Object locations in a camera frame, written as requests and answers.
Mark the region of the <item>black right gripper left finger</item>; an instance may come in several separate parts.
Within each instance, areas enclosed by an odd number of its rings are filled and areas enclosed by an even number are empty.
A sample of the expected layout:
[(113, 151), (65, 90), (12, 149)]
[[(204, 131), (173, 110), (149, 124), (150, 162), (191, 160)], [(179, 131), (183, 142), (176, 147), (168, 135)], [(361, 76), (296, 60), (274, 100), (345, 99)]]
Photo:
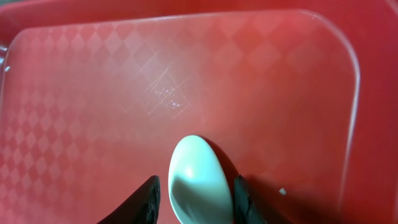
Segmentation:
[(160, 179), (153, 175), (98, 224), (156, 224), (159, 207)]

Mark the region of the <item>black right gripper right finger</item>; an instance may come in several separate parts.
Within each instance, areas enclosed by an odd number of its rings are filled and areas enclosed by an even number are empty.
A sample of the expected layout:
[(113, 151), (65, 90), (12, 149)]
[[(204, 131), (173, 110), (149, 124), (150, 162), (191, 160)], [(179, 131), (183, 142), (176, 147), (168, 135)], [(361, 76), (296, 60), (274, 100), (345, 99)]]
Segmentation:
[(234, 179), (234, 223), (267, 224), (251, 199), (246, 179), (241, 175)]

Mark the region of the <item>white plastic spoon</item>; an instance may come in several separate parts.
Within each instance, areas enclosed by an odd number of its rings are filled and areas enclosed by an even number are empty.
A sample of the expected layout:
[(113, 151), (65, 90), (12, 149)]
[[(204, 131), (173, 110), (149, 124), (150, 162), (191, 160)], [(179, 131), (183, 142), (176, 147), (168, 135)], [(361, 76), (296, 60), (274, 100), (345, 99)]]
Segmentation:
[(231, 224), (233, 199), (212, 147), (197, 135), (176, 145), (169, 165), (169, 200), (183, 224)]

